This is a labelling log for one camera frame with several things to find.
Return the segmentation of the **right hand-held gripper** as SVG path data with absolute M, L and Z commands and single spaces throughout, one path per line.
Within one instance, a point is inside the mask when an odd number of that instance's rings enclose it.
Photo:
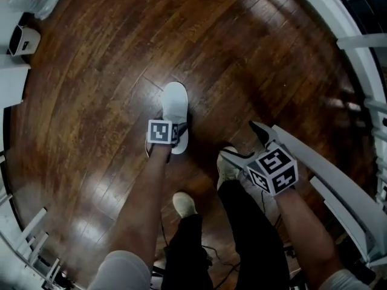
M 278 134 L 265 124 L 249 121 L 264 151 L 241 155 L 233 146 L 220 150 L 220 155 L 247 172 L 252 184 L 266 193 L 276 196 L 293 186 L 299 179 L 297 162 L 279 140 Z

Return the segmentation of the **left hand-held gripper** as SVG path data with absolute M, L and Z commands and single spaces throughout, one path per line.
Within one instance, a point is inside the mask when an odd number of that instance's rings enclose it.
M 169 120 L 149 120 L 147 142 L 174 145 L 186 131 L 187 122 L 175 124 Z

